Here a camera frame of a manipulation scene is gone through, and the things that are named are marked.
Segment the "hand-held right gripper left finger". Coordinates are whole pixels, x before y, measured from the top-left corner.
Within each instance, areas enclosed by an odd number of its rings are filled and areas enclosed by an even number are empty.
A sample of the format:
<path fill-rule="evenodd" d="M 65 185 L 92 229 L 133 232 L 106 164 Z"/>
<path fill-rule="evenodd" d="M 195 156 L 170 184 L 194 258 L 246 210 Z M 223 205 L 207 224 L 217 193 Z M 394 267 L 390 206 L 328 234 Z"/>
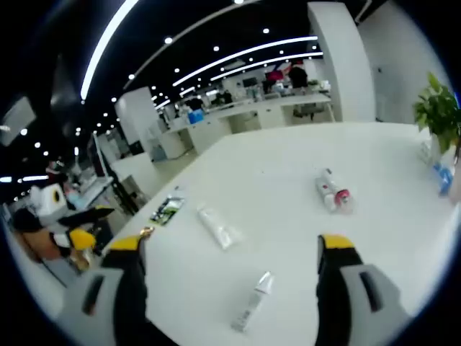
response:
<path fill-rule="evenodd" d="M 58 326 L 75 345 L 148 345 L 145 242 L 149 233 L 114 240 L 100 263 L 65 292 Z"/>

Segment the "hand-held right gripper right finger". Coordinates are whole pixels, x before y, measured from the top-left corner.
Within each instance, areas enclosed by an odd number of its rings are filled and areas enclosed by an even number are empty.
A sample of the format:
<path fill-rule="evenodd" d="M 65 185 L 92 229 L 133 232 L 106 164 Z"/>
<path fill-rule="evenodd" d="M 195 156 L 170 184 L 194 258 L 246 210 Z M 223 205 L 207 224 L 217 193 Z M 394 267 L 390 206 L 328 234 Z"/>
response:
<path fill-rule="evenodd" d="M 410 321 L 397 285 L 338 234 L 318 237 L 317 345 L 387 345 Z"/>

